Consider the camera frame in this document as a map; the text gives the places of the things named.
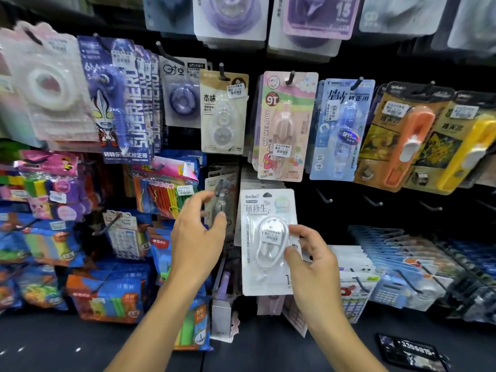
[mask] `yellow package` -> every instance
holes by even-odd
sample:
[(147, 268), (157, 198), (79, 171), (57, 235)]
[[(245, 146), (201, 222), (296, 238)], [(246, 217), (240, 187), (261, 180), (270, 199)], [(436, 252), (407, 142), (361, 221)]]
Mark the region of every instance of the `yellow package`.
[(454, 93), (434, 84), (389, 83), (363, 141), (354, 181), (398, 192)]
[(450, 194), (496, 138), (496, 94), (458, 91), (434, 124), (405, 188)]

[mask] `right hand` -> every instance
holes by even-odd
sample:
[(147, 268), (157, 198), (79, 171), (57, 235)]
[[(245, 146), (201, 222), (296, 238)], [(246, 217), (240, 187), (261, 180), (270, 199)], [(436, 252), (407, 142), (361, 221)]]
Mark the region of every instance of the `right hand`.
[(315, 328), (336, 316), (344, 317), (336, 255), (317, 231), (302, 225), (290, 225), (289, 231), (301, 237), (301, 248), (308, 250), (313, 258), (312, 263), (303, 261), (292, 246), (284, 251), (291, 272), (294, 299), (303, 319), (310, 328)]

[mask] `left hand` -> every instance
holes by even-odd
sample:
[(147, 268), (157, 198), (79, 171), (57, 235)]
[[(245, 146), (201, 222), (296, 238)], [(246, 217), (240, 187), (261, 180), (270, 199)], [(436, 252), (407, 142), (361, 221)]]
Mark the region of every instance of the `left hand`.
[(170, 241), (172, 265), (169, 279), (200, 286), (219, 260), (226, 238), (226, 214), (220, 212), (212, 228), (207, 231), (201, 221), (202, 204), (214, 197), (214, 192), (204, 190), (188, 198), (177, 218)]

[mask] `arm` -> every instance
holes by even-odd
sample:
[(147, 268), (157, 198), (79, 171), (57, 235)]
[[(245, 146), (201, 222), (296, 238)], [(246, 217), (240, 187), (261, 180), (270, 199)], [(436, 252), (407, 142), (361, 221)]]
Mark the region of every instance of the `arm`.
[(337, 258), (320, 234), (308, 227), (289, 226), (301, 247), (313, 257), (302, 260), (293, 247), (285, 250), (294, 299), (315, 341), (336, 372), (387, 372), (367, 349), (344, 316)]
[(186, 312), (222, 252), (226, 215), (220, 212), (210, 231), (205, 230), (200, 220), (202, 203), (213, 196), (213, 192), (203, 191), (184, 203), (170, 235), (169, 278), (106, 372), (163, 372), (166, 369)]

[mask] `hand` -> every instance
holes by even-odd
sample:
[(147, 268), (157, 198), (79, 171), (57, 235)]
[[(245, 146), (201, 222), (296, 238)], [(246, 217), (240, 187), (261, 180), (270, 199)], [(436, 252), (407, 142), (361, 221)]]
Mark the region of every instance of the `hand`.
[(220, 212), (207, 231), (201, 221), (201, 209), (214, 192), (204, 190), (188, 198), (170, 234), (172, 265), (169, 277), (192, 283), (197, 290), (219, 260), (226, 238), (226, 214)]
[(289, 231), (301, 236), (301, 248), (308, 250), (313, 258), (312, 263), (303, 261), (292, 246), (284, 251), (294, 299), (304, 320), (310, 328), (317, 328), (336, 316), (344, 317), (336, 255), (317, 231), (302, 225), (290, 225)]

